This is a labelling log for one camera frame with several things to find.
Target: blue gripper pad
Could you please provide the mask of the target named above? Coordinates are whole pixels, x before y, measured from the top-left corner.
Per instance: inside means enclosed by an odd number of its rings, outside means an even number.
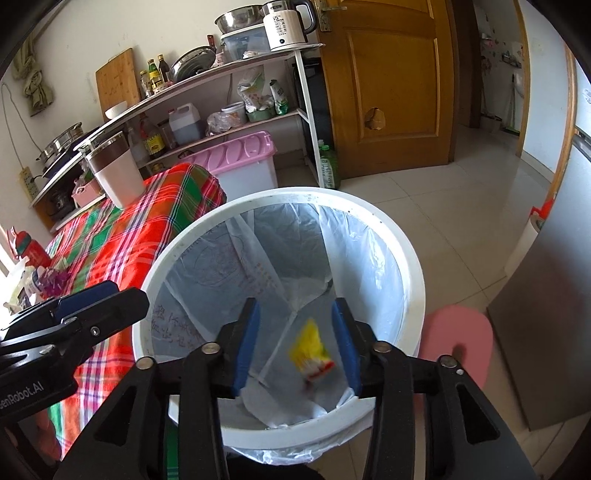
[[[258,301],[254,300],[250,315],[246,319],[246,328],[242,337],[242,343],[240,344],[238,354],[236,355],[236,371],[234,373],[234,383],[232,384],[232,394],[236,397],[240,394],[240,390],[246,385],[248,369],[251,366],[252,355],[255,351],[256,336],[260,324],[261,307]]]
[[[92,287],[85,288],[76,293],[68,295],[60,299],[60,303],[53,313],[54,318],[61,322],[64,318],[69,317],[73,313],[89,307],[93,303],[104,300],[111,295],[115,295],[119,291],[117,283],[111,280],[105,280]]]
[[[347,383],[353,389],[355,395],[361,393],[361,362],[359,352],[353,345],[349,328],[345,323],[343,314],[339,309],[337,301],[332,306],[332,324],[335,332],[336,342],[339,345],[340,359],[343,362]]]

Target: pink lid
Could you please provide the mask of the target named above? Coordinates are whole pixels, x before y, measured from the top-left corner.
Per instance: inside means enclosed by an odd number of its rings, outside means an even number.
[[[212,175],[217,175],[272,157],[275,152],[277,149],[271,134],[261,131],[201,150],[186,157],[183,163],[200,165]]]

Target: screw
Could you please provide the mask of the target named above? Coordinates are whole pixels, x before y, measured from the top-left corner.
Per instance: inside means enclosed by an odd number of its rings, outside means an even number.
[[[206,355],[211,355],[213,353],[218,353],[220,351],[220,346],[216,342],[209,342],[201,347],[201,351]]]
[[[53,349],[55,348],[55,345],[47,345],[45,347],[43,347],[41,350],[39,350],[39,353],[41,355],[47,355],[48,353],[50,353]]]
[[[457,367],[457,361],[455,358],[453,358],[450,355],[443,355],[440,359],[439,362],[445,367],[445,368],[456,368]]]
[[[151,359],[149,356],[143,356],[135,363],[135,366],[138,367],[140,370],[147,370],[148,368],[152,368],[153,364],[153,359]]]
[[[374,343],[374,350],[379,353],[388,353],[392,350],[392,345],[388,342],[384,342],[383,340],[379,340]]]
[[[68,319],[63,319],[63,320],[61,321],[61,324],[62,324],[62,325],[68,325],[68,324],[70,324],[70,323],[72,323],[72,322],[76,321],[77,319],[78,319],[78,317],[70,317],[70,318],[68,318]]]

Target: red object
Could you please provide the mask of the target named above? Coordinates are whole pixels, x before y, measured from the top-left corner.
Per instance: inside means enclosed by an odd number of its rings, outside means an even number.
[[[542,220],[546,220],[553,206],[554,199],[546,200],[542,205],[542,208],[533,207],[531,209],[530,216],[532,216],[534,213],[537,213]]]
[[[11,227],[10,233],[12,240],[8,240],[12,256],[16,260],[21,260],[24,257],[29,257],[27,262],[28,267],[45,267],[48,268],[51,264],[51,258],[37,240],[33,240],[31,235],[25,231],[18,232],[14,227]]]

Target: cooking pot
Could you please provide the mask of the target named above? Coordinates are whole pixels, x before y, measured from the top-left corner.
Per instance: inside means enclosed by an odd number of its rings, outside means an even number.
[[[82,123],[78,122],[76,125],[72,125],[66,131],[62,132],[53,140],[51,140],[49,145],[46,146],[44,150],[42,150],[37,160],[44,162],[46,167],[50,166],[52,162],[49,162],[49,159],[51,159],[54,155],[58,155],[65,151],[74,140],[78,140],[82,135],[84,135]]]

